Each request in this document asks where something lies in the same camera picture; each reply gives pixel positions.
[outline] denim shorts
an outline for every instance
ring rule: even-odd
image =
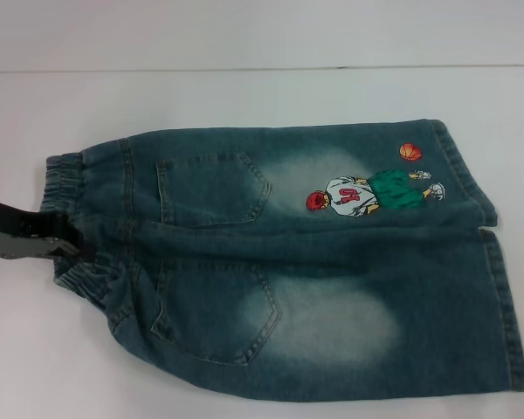
[[[96,247],[55,281],[198,387],[317,402],[524,391],[492,204],[436,120],[166,130],[47,161]]]

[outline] orange basketball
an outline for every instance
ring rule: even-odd
[[[418,146],[407,143],[400,147],[400,155],[405,160],[415,161],[419,160],[423,153],[421,153],[421,149]]]

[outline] elastic waistband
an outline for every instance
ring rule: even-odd
[[[74,223],[83,185],[80,153],[55,155],[46,159],[45,196],[41,212],[58,211],[67,214]]]
[[[83,228],[78,204],[83,193],[83,162],[81,153],[57,155],[46,160],[45,196],[41,212],[58,211],[68,215],[76,228]],[[120,269],[104,252],[97,252],[92,263],[70,258],[54,259],[54,282],[90,300],[104,310],[108,278]]]

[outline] white jersey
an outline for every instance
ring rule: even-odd
[[[362,216],[369,205],[377,204],[373,189],[351,176],[333,179],[326,191],[330,205],[341,216]]]

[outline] shorts hem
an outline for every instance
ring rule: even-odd
[[[443,149],[446,160],[448,161],[452,172],[457,177],[460,186],[482,209],[484,215],[483,225],[486,227],[494,227],[497,225],[497,212],[491,201],[489,201],[489,198],[487,198],[473,179],[470,170],[465,165],[464,159],[454,143],[454,140],[448,133],[446,125],[440,120],[430,120],[430,123],[435,138],[437,139],[439,146]]]
[[[524,391],[524,353],[502,250],[492,231],[480,230],[480,232],[486,249],[487,263],[499,299],[507,350],[510,389],[512,391]]]

